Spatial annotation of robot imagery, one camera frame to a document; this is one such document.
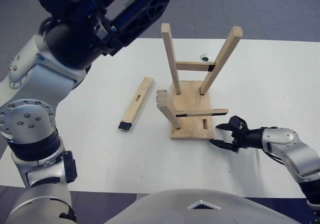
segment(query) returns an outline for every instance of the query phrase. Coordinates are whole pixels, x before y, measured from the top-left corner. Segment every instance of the black tape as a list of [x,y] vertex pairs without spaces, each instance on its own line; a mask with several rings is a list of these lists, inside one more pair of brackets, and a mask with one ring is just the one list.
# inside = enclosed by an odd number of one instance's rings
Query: black tape
[[227,113],[214,113],[212,114],[211,116],[214,116],[214,115],[226,115]]
[[212,70],[214,70],[216,65],[209,65],[208,67],[208,72],[212,72]]
[[132,126],[131,123],[126,123],[126,122],[121,121],[118,129],[128,131],[128,130],[130,130],[131,126]]

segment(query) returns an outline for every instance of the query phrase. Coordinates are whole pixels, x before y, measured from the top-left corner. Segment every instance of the wooden stick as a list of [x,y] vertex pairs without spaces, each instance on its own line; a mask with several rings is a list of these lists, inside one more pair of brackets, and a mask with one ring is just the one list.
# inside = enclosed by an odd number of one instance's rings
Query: wooden stick
[[176,117],[175,105],[168,94],[167,90],[158,90],[156,92],[156,106],[165,115],[165,117],[172,123],[176,128],[181,128],[181,123]]
[[176,117],[191,117],[191,116],[213,116],[226,115],[228,109],[213,109],[213,110],[178,110],[175,113]]
[[194,71],[208,71],[211,72],[215,63],[204,63],[204,62],[186,62],[176,61],[175,66],[177,70],[194,70]]
[[154,83],[154,79],[150,77],[145,77],[141,82],[134,98],[132,99],[126,113],[121,119],[118,129],[128,131],[130,130],[132,123],[136,119],[141,106],[147,98],[147,95]]
[[242,29],[238,26],[233,26],[232,30],[230,31],[227,39],[225,40],[224,45],[222,46],[216,60],[215,60],[215,67],[212,72],[207,73],[204,81],[200,86],[200,93],[202,95],[206,94],[208,89],[210,88],[211,84],[218,76],[220,70],[225,65],[226,61],[228,60],[229,56],[237,46],[239,40],[242,37]]
[[176,68],[176,61],[175,61],[175,50],[173,48],[172,37],[171,37],[171,30],[169,24],[162,24],[161,25],[161,34],[165,46],[166,56],[168,58],[169,67],[172,75],[172,81],[175,88],[175,93],[177,95],[181,94],[181,87],[180,87],[180,80],[179,75]]

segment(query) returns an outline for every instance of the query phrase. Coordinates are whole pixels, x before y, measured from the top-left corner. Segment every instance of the gray floor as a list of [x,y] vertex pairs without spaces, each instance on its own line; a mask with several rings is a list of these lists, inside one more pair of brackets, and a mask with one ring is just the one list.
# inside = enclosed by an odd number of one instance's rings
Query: gray floor
[[[109,17],[126,2],[115,1]],[[160,24],[168,22],[173,38],[226,38],[237,25],[242,27],[244,39],[319,42],[319,12],[319,0],[171,0],[161,20],[141,37],[160,38]],[[0,81],[12,56],[48,16],[37,0],[0,0]],[[1,137],[0,156],[6,146]],[[0,224],[23,191],[0,186]],[[79,223],[102,223],[133,203],[136,195],[72,192],[72,198]]]

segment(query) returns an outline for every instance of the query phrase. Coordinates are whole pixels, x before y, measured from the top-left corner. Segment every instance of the white table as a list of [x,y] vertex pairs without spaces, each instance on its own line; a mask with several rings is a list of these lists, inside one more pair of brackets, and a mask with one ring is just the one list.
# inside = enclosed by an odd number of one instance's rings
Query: white table
[[[173,42],[177,60],[199,61],[203,53],[216,56],[224,40]],[[203,80],[205,74],[180,71],[180,79]],[[154,77],[155,85],[130,132],[121,132],[121,117],[144,76]],[[236,154],[204,141],[170,140],[155,96],[171,82],[161,39],[137,39],[114,57],[94,62],[57,110],[60,136],[77,161],[71,190],[207,188],[246,197],[304,197],[288,171],[261,151]],[[241,40],[210,96],[212,108],[230,111],[214,117],[215,125],[238,115],[249,128],[289,127],[320,151],[319,43]],[[220,131],[216,137],[222,137]],[[0,160],[0,185],[23,186],[8,148]]]

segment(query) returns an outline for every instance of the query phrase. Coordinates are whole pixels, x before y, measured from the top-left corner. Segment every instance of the wood grain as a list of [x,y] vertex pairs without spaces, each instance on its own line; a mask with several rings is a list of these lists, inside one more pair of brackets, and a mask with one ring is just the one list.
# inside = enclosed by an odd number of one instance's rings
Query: wood grain
[[178,110],[176,117],[193,117],[193,116],[215,116],[227,115],[228,109],[212,109],[212,110]]
[[214,82],[214,80],[218,76],[222,67],[227,62],[229,56],[234,51],[235,47],[237,46],[237,44],[241,38],[242,38],[241,27],[233,26],[232,30],[230,31],[227,39],[224,42],[224,45],[222,46],[222,48],[221,48],[221,50],[215,60],[214,70],[212,72],[207,73],[204,81],[201,84],[200,92],[202,95],[207,93],[211,84]]
[[136,91],[129,107],[126,110],[118,129],[128,131],[132,126],[132,123],[136,119],[139,110],[141,109],[143,103],[145,102],[147,95],[154,83],[154,79],[150,77],[145,77],[141,82],[138,90]]
[[[200,94],[201,81],[180,81],[181,94],[176,95],[172,87],[172,101],[179,110],[200,111],[210,109],[209,93]],[[211,116],[179,118],[181,128],[172,126],[171,139],[210,140],[214,139],[214,126]]]
[[194,70],[194,71],[208,71],[211,72],[215,63],[204,63],[204,62],[187,62],[187,61],[176,61],[175,66],[177,70]]
[[165,46],[166,56],[168,58],[172,81],[177,95],[181,94],[180,80],[176,68],[175,50],[173,48],[172,36],[169,24],[161,24],[161,34]]
[[181,128],[181,123],[176,117],[176,108],[167,90],[157,90],[156,106],[172,123],[174,128]]

